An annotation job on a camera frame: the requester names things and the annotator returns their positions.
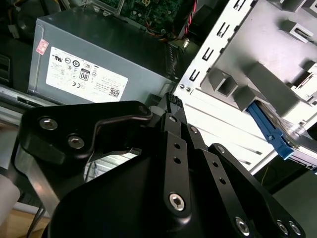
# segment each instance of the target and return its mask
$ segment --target red wire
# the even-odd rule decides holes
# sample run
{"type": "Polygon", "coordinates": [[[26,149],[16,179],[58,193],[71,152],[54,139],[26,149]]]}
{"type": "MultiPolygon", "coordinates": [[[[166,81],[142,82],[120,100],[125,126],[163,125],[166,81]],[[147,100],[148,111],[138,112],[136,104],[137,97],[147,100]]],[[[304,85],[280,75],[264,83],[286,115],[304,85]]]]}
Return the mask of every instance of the red wire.
{"type": "Polygon", "coordinates": [[[188,29],[190,24],[192,24],[192,20],[193,20],[193,15],[196,12],[196,7],[197,7],[197,0],[194,1],[194,6],[193,6],[193,10],[191,11],[191,13],[189,14],[188,17],[188,21],[187,21],[187,25],[185,27],[185,34],[188,34],[188,29]]]}

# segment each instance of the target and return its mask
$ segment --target blue plastic latch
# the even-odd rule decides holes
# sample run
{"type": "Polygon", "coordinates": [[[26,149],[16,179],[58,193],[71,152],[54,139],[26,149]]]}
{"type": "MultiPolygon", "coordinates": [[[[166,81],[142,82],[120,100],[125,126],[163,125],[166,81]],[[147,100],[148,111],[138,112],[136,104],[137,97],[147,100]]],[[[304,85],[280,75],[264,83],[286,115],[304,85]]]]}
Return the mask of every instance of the blue plastic latch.
{"type": "Polygon", "coordinates": [[[280,157],[287,160],[294,150],[284,140],[283,132],[273,126],[255,102],[247,108],[247,112],[253,117],[268,143],[274,147],[280,157]]]}

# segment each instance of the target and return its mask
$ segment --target black wire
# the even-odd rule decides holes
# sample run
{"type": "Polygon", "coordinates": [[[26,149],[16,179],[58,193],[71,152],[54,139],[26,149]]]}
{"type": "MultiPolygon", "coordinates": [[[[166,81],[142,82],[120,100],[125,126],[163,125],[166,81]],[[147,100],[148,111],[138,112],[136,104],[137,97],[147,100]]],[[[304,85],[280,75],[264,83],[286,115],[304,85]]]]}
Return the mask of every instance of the black wire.
{"type": "Polygon", "coordinates": [[[30,228],[28,230],[28,233],[26,234],[26,238],[30,238],[31,234],[33,232],[33,230],[35,229],[36,225],[39,223],[40,219],[43,217],[43,215],[45,214],[46,210],[44,209],[43,205],[41,205],[38,209],[38,211],[36,212],[33,221],[30,225],[30,228]]]}
{"type": "Polygon", "coordinates": [[[45,0],[40,0],[44,15],[47,16],[49,15],[49,10],[48,10],[48,6],[46,5],[45,0]]]}
{"type": "Polygon", "coordinates": [[[91,170],[92,165],[93,165],[93,162],[91,162],[90,165],[88,166],[86,177],[85,177],[85,182],[88,182],[89,172],[91,170]]]}

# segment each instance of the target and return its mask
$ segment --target metal frame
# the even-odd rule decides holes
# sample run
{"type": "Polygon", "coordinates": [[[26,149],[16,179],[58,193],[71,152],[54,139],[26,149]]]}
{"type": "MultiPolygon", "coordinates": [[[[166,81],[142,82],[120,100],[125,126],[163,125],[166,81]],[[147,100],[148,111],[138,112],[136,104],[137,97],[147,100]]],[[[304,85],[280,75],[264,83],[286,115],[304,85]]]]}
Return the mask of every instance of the metal frame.
{"type": "Polygon", "coordinates": [[[256,1],[230,0],[210,31],[197,55],[187,68],[174,95],[186,100],[183,94],[190,94],[200,86],[207,71],[217,61],[233,37],[239,25],[250,12],[256,1]]]}

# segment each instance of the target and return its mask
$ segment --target red sticker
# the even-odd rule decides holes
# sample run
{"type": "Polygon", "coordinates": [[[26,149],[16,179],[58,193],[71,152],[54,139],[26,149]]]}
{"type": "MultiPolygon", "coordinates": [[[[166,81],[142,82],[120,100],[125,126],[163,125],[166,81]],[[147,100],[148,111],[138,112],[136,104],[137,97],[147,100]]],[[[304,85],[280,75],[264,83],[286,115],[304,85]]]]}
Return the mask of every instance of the red sticker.
{"type": "Polygon", "coordinates": [[[49,43],[46,40],[41,39],[40,42],[39,42],[38,47],[36,48],[36,52],[38,52],[41,55],[44,55],[44,53],[46,51],[46,48],[48,46],[49,46],[49,43]]]}

